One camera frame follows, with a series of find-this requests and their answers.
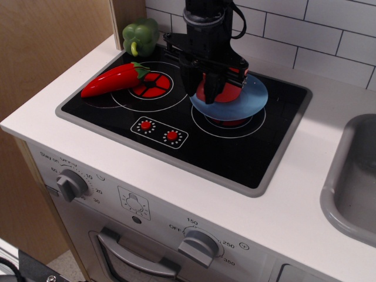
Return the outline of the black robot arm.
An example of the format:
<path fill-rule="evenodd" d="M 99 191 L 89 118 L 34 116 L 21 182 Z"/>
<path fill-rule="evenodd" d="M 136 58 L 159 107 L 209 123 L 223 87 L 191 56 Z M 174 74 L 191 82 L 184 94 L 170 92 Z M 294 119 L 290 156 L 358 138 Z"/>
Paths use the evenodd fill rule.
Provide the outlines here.
<path fill-rule="evenodd" d="M 206 104 L 232 102 L 246 84 L 248 62 L 231 47 L 233 15 L 244 14 L 233 1 L 186 1 L 186 33 L 166 33 L 166 56 L 178 62 L 186 93 Z"/>

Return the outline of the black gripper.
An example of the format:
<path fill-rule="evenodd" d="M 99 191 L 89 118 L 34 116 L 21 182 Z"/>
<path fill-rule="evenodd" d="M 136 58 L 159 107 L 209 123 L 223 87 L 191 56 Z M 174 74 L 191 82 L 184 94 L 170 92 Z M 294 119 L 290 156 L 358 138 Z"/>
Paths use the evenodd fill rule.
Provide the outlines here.
<path fill-rule="evenodd" d="M 224 20 L 214 26 L 188 24 L 187 33 L 166 33 L 163 39 L 167 43 L 166 56 L 179 63 L 183 86 L 189 96 L 197 92 L 203 72 L 209 72 L 204 82 L 206 104 L 214 103 L 226 84 L 224 75 L 210 71 L 245 70 L 249 66 L 230 45 L 232 21 Z"/>

